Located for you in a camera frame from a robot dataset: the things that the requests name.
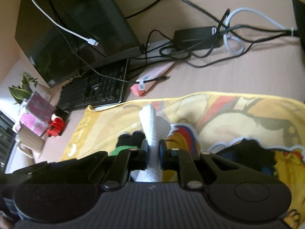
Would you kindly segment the red toy figure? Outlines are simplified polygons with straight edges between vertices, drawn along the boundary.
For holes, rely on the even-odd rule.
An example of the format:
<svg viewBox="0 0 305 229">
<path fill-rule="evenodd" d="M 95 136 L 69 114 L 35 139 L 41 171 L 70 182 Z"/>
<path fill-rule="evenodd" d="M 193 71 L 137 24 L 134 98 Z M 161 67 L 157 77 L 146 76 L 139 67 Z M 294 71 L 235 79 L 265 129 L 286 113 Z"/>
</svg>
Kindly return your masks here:
<svg viewBox="0 0 305 229">
<path fill-rule="evenodd" d="M 47 137 L 61 136 L 64 132 L 67 119 L 68 113 L 56 106 L 51 119 L 48 120 Z"/>
</svg>

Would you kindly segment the yellow printed cloth mat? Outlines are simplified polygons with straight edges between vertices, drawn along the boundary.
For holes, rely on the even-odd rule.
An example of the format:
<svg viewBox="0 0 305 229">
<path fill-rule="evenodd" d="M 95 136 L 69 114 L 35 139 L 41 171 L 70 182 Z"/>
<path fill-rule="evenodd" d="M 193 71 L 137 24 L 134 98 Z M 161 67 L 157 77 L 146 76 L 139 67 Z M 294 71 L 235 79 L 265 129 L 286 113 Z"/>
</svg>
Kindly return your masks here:
<svg viewBox="0 0 305 229">
<path fill-rule="evenodd" d="M 112 152 L 120 134 L 141 129 L 139 112 L 151 104 L 172 126 L 168 148 L 198 154 L 218 143 L 254 139 L 275 151 L 278 179 L 292 193 L 285 218 L 304 228 L 304 104 L 293 99 L 249 94 L 200 92 L 178 98 L 128 101 L 110 109 L 88 107 L 61 160 Z"/>
</svg>

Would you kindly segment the black round humidifier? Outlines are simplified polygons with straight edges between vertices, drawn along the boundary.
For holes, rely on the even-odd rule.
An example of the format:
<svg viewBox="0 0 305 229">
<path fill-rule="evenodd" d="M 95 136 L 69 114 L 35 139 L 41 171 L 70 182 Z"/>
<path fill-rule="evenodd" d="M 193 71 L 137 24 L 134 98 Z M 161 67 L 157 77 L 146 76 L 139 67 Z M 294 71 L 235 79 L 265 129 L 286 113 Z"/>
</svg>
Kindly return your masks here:
<svg viewBox="0 0 305 229">
<path fill-rule="evenodd" d="M 300 39 L 302 52 L 304 53 L 304 35 L 305 35 L 305 1 L 292 0 L 294 15 L 297 24 L 297 36 Z"/>
</svg>

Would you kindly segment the red star crochet container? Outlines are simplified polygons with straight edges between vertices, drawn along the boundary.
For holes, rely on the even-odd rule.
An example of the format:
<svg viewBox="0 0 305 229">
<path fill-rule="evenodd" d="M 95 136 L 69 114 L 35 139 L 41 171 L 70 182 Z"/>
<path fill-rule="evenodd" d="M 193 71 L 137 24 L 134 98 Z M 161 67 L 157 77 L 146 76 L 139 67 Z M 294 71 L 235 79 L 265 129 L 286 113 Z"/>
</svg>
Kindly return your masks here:
<svg viewBox="0 0 305 229">
<path fill-rule="evenodd" d="M 115 149 L 109 153 L 110 156 L 116 156 L 125 149 L 141 148 L 142 142 L 146 139 L 145 133 L 136 130 L 133 133 L 122 133 L 117 140 Z"/>
</svg>

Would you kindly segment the black computer monitor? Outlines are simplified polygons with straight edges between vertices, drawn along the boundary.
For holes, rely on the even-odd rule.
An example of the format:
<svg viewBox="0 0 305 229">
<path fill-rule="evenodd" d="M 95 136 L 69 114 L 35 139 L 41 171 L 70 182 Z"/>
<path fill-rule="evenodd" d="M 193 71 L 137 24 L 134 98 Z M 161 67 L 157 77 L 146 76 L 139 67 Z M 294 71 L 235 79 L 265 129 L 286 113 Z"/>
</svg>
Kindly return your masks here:
<svg viewBox="0 0 305 229">
<path fill-rule="evenodd" d="M 15 39 L 50 87 L 143 52 L 115 0 L 21 0 Z"/>
</svg>

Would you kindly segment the black keyboard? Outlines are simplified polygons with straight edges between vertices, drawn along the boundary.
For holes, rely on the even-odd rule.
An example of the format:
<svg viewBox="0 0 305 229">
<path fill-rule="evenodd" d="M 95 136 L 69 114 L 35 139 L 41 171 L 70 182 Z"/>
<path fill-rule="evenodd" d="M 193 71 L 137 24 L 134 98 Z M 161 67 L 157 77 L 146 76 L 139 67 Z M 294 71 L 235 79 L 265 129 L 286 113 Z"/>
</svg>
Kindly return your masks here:
<svg viewBox="0 0 305 229">
<path fill-rule="evenodd" d="M 121 103 L 129 60 L 103 65 L 75 77 L 62 87 L 57 106 L 66 111 Z"/>
</svg>

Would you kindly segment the pink storage boxes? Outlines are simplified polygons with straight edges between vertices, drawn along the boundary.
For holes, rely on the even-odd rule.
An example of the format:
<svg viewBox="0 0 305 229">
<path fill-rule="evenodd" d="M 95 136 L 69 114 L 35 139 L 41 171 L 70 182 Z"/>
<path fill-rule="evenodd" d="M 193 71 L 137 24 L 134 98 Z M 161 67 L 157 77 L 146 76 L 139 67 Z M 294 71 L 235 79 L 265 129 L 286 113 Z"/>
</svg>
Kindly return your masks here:
<svg viewBox="0 0 305 229">
<path fill-rule="evenodd" d="M 24 100 L 19 109 L 13 131 L 18 133 L 21 126 L 26 126 L 33 133 L 42 136 L 49 124 L 55 107 L 39 93 L 33 92 L 28 100 Z"/>
</svg>

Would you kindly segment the green plant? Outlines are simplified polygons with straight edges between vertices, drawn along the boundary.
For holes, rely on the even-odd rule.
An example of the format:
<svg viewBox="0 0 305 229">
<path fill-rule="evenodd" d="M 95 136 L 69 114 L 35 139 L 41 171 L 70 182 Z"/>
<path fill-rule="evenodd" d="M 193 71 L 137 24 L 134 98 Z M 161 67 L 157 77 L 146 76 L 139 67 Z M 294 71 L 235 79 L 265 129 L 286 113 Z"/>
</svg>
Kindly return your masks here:
<svg viewBox="0 0 305 229">
<path fill-rule="evenodd" d="M 38 79 L 32 77 L 28 72 L 23 72 L 21 76 L 22 79 L 20 85 L 12 85 L 8 87 L 8 90 L 16 104 L 22 104 L 24 100 L 28 100 L 31 97 L 31 94 L 33 93 L 31 83 L 34 85 L 34 87 L 37 87 L 38 84 Z"/>
</svg>

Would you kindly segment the white wipe cloth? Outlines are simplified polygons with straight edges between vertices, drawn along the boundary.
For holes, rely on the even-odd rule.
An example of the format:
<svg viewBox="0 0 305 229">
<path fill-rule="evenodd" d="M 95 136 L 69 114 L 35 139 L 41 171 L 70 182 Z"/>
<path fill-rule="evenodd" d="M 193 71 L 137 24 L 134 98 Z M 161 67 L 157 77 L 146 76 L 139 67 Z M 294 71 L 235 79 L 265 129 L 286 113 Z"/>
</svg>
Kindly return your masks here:
<svg viewBox="0 0 305 229">
<path fill-rule="evenodd" d="M 135 172 L 136 182 L 161 182 L 159 141 L 167 138 L 171 124 L 166 119 L 157 116 L 156 110 L 151 104 L 141 109 L 139 118 L 148 143 L 148 164 L 146 170 Z"/>
</svg>

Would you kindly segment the black power adapter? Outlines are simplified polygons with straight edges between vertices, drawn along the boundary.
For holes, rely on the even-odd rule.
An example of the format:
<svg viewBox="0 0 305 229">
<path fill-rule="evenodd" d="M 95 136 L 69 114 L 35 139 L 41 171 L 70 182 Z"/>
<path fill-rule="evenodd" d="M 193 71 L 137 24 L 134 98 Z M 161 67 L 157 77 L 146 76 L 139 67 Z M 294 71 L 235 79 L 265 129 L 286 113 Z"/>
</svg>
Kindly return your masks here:
<svg viewBox="0 0 305 229">
<path fill-rule="evenodd" d="M 214 41 L 215 48 L 223 46 L 221 37 L 216 39 L 215 26 L 196 27 L 184 30 L 177 30 L 172 39 L 173 46 L 179 50 L 188 49 L 189 51 L 209 49 Z"/>
</svg>

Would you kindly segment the pink tube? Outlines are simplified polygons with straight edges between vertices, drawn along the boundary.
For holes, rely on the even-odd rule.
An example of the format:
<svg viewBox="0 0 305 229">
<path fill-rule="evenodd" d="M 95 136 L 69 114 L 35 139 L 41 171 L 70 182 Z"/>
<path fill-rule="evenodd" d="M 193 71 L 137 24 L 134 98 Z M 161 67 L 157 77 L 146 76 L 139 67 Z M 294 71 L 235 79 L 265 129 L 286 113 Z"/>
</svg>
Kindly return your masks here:
<svg viewBox="0 0 305 229">
<path fill-rule="evenodd" d="M 162 77 L 174 63 L 171 61 L 152 65 L 140 75 L 136 84 L 130 87 L 130 91 L 137 97 L 143 95 L 157 82 L 157 78 Z"/>
</svg>

